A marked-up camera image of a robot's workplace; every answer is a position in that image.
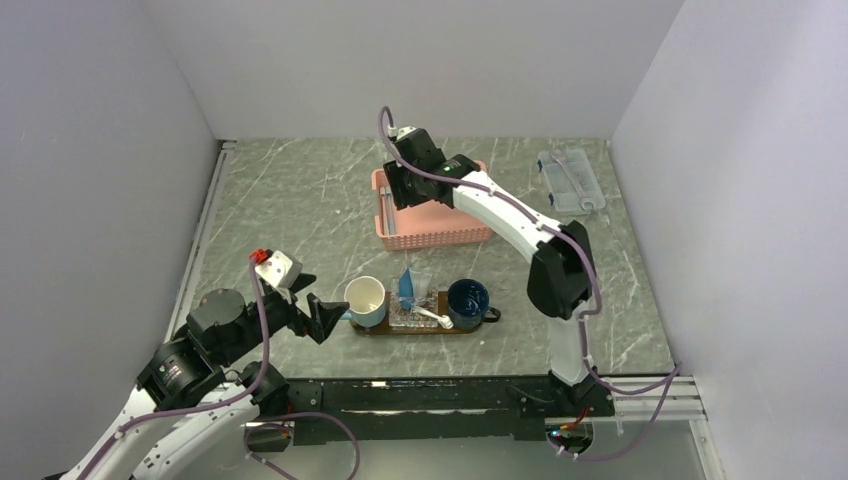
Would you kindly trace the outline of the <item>pink plastic basket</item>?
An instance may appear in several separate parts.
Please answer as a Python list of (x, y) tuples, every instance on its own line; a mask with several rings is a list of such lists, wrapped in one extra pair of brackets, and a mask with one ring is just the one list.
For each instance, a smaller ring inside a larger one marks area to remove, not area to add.
[(395, 235), (383, 235), (378, 189), (388, 187), (381, 168), (371, 173), (371, 189), (377, 204), (374, 227), (387, 251), (414, 250), (441, 246), (480, 243), (489, 240), (493, 231), (480, 220), (435, 201), (398, 211), (393, 204)]

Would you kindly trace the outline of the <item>light blue mug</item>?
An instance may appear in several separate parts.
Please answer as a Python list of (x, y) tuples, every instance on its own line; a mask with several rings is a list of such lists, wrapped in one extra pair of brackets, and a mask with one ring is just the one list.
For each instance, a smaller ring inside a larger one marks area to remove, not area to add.
[(384, 285), (372, 276), (360, 276), (351, 280), (344, 291), (344, 301), (348, 303), (348, 319), (363, 328), (379, 325), (387, 311), (385, 296)]

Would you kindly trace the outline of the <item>brown wooden oval tray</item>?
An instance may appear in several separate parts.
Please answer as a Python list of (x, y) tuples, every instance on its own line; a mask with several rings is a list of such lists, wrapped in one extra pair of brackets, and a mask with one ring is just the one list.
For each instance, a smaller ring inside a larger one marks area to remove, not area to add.
[(465, 335), (478, 331), (482, 324), (471, 329), (444, 329), (434, 319), (407, 312), (399, 306), (391, 291), (386, 292), (386, 315), (383, 321), (372, 328), (363, 328), (349, 321), (354, 331), (368, 336), (399, 336), (399, 335)]

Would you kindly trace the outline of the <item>clear acrylic holder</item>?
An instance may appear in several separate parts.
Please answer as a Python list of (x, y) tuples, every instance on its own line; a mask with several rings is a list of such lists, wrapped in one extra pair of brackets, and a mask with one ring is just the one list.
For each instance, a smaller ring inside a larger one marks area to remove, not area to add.
[(389, 326), (400, 330), (423, 331), (439, 327), (432, 316), (421, 314), (417, 309), (435, 314), (438, 310), (438, 291), (428, 280), (413, 280), (402, 276), (393, 284), (392, 296), (388, 301)]

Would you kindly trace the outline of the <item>blue toothpaste tube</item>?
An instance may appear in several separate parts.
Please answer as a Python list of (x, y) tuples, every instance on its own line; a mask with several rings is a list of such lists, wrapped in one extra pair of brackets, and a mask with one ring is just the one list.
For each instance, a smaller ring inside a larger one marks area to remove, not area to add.
[(412, 273), (407, 268), (398, 279), (398, 302), (403, 310), (410, 311), (416, 303), (415, 288)]

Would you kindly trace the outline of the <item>dark blue mug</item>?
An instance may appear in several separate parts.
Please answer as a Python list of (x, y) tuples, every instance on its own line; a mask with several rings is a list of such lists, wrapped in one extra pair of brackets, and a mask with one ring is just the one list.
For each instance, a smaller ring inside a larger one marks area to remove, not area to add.
[(498, 322), (502, 313), (491, 306), (487, 288), (473, 279), (455, 281), (447, 290), (447, 315), (453, 327), (463, 331), (482, 323)]

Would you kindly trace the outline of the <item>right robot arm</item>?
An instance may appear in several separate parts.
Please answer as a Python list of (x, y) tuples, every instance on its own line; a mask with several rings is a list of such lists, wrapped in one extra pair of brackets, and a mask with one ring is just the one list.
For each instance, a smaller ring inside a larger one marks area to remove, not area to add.
[(531, 209), (502, 189), (477, 162), (445, 156), (428, 132), (382, 126), (391, 154), (383, 168), (398, 209), (439, 202), (481, 221), (529, 265), (526, 293), (549, 319), (549, 383), (554, 409), (564, 415), (614, 413), (610, 390), (597, 380), (585, 320), (600, 298), (586, 228)]

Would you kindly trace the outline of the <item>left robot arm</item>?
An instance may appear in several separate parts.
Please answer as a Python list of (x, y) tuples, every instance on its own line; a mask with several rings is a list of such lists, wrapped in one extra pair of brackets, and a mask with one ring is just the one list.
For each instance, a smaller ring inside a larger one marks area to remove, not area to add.
[(206, 294), (160, 345), (116, 419), (64, 479), (170, 479), (226, 433), (304, 404), (270, 362), (281, 329), (323, 343), (346, 302), (310, 294), (310, 311), (253, 276), (256, 299), (232, 289)]

